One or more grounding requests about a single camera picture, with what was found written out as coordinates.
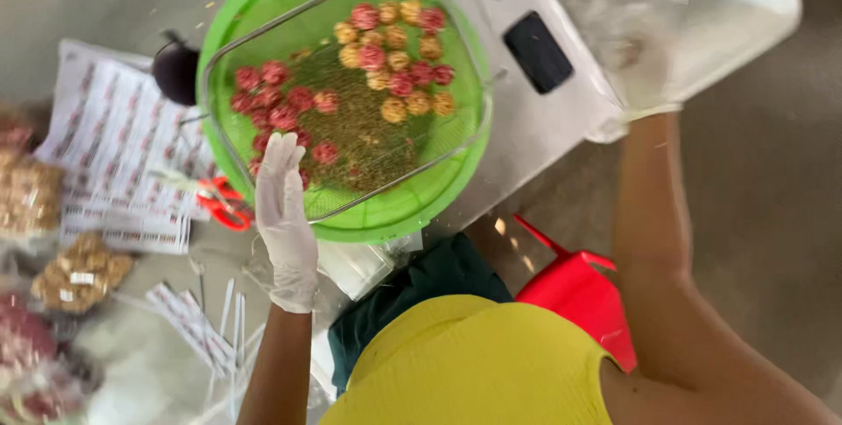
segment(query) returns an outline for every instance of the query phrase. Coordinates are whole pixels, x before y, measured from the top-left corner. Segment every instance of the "metal mesh strainer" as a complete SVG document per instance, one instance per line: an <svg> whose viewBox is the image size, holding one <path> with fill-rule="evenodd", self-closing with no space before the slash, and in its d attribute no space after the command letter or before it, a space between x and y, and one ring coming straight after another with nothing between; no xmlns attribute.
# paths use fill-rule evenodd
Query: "metal mesh strainer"
<svg viewBox="0 0 842 425"><path fill-rule="evenodd" d="M258 0L259 6L264 0ZM308 151L323 140L339 148L334 164L320 164L307 155L302 168L313 181L305 194L307 218L316 223L342 213L389 190L411 190L401 182L426 171L465 149L490 121L490 101L482 82L477 56L465 42L465 22L450 0L421 0L446 12L446 28L439 33L445 52L440 62L456 70L447 88L432 85L431 93L448 90L454 97L452 114L438 117L432 111L409 116L392 124L381 116L389 91L366 85L365 72L349 69L339 61L341 45L332 34L333 25L345 21L358 3L382 0L310 0L292 11L260 25L220 49L205 67L200 96L209 109L211 123L226 151L237 163L239 175L253 189L247 162L257 153L252 140L258 130L251 120L230 108L235 92L234 73L244 65L260 65L278 59L289 66L290 78L280 89L306 86L313 93L336 91L339 109L332 114L310 110L300 113L298 128L311 138ZM415 27L399 24L407 33L407 52L418 58Z"/></svg>

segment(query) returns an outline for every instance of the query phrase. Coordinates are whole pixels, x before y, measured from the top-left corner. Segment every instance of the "strainer handle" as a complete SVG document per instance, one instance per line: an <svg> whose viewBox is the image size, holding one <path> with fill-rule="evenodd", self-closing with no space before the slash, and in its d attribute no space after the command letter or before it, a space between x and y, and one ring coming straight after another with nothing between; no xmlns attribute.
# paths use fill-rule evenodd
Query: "strainer handle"
<svg viewBox="0 0 842 425"><path fill-rule="evenodd" d="M485 79L482 81L482 84L486 86L486 88L490 89L500 80L505 78L505 76L509 73L509 69L503 65L501 54L503 54L504 48L501 43L502 40L492 28L489 8L482 0L450 1L454 4L454 7L456 7L459 3L462 3L462 5L459 5L458 7L463 14L468 14L469 11L473 11L470 15L466 15L466 17L469 22L474 23L474 28L478 29L478 34L482 34L479 35L479 38L482 40L482 46L488 51L489 74L483 75ZM477 68L481 68L478 65L478 62L475 62L475 66Z"/></svg>

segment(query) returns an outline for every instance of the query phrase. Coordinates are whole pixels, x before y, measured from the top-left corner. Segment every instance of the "red scissors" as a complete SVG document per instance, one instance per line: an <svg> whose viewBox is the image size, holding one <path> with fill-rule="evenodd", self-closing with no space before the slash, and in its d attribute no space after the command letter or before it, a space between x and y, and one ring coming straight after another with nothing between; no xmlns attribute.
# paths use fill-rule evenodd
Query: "red scissors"
<svg viewBox="0 0 842 425"><path fill-rule="evenodd" d="M254 213L243 201L243 195L231 188L226 177L200 180L199 185L196 200L220 225L237 232L246 231L251 227Z"/></svg>

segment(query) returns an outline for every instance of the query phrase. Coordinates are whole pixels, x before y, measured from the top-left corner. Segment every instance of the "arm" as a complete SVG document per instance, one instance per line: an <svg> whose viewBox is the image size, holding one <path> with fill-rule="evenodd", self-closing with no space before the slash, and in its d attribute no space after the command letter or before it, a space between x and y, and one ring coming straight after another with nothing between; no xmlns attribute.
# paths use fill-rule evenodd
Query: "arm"
<svg viewBox="0 0 842 425"><path fill-rule="evenodd" d="M820 400L743 342L696 289L677 113L631 124L614 239L621 297L645 377L603 372L616 425L835 422Z"/></svg>
<svg viewBox="0 0 842 425"><path fill-rule="evenodd" d="M307 423L310 334L318 283L316 238L304 215L297 136L273 134L260 165L255 212L275 268L272 308L238 425Z"/></svg>
<svg viewBox="0 0 842 425"><path fill-rule="evenodd" d="M307 423L311 318L272 305L237 425Z"/></svg>

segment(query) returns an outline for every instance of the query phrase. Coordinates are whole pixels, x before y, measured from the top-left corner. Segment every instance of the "gloved hand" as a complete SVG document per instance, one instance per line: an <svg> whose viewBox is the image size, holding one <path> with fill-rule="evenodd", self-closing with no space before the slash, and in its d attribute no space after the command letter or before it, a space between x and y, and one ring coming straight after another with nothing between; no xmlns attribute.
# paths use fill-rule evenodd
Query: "gloved hand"
<svg viewBox="0 0 842 425"><path fill-rule="evenodd" d="M318 278L318 247L304 215L304 187L298 163L304 148L293 132L273 134L257 181L256 211L260 236L275 266L269 299L284 311L310 313Z"/></svg>
<svg viewBox="0 0 842 425"><path fill-rule="evenodd" d="M622 57L606 73L623 102L622 123L681 111L682 103L668 95L675 48L674 38L662 25L645 19L626 22L613 52Z"/></svg>

